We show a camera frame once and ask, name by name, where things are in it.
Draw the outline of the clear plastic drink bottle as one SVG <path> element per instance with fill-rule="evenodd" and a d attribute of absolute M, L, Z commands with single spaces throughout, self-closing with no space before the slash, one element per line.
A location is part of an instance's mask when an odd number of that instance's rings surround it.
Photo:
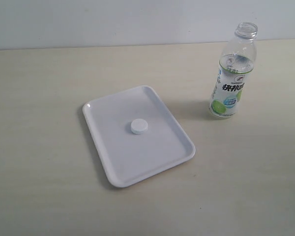
<path fill-rule="evenodd" d="M 224 47 L 219 59 L 215 87 L 209 109 L 218 118 L 230 118 L 238 109 L 242 90 L 254 69 L 258 27 L 254 23 L 239 23 L 234 38 Z"/>

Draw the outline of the white rectangular plastic tray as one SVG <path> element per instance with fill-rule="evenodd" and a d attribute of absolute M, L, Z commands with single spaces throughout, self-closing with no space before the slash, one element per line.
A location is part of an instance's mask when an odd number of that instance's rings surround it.
<path fill-rule="evenodd" d="M 87 102 L 82 108 L 104 172 L 124 188 L 182 164 L 196 148 L 175 117 L 149 86 L 138 86 Z M 131 132 L 142 118 L 148 130 Z"/>

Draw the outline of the white bottle cap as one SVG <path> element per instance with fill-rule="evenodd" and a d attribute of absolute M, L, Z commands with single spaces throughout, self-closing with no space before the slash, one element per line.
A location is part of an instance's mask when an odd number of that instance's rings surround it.
<path fill-rule="evenodd" d="M 148 130 L 148 123 L 142 118 L 135 119 L 130 124 L 131 132 L 136 135 L 141 135 Z"/>

